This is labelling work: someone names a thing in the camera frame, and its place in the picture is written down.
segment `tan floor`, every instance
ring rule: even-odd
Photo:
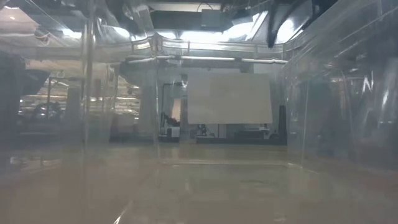
[[[394,189],[302,169],[284,147],[113,144],[90,157],[4,179],[1,223],[398,222]]]

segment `white panel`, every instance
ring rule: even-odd
[[[189,74],[187,91],[190,124],[272,123],[265,74]]]

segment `industrial room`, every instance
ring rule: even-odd
[[[82,2],[1,1],[2,223],[398,220],[397,3]]]

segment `concrete floor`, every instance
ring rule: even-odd
[[[51,166],[3,179],[1,223],[398,222],[393,187],[302,169],[280,146],[112,144],[87,166],[77,154],[41,153]]]

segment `cable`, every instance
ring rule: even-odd
[[[212,7],[210,4],[208,4],[208,3],[205,3],[205,2],[201,2],[201,3],[199,4],[198,8],[197,8],[197,12],[199,11],[199,7],[200,7],[202,4],[206,4],[206,5],[208,5],[208,6],[210,7],[210,9],[212,9],[212,10],[213,10],[213,7]]]

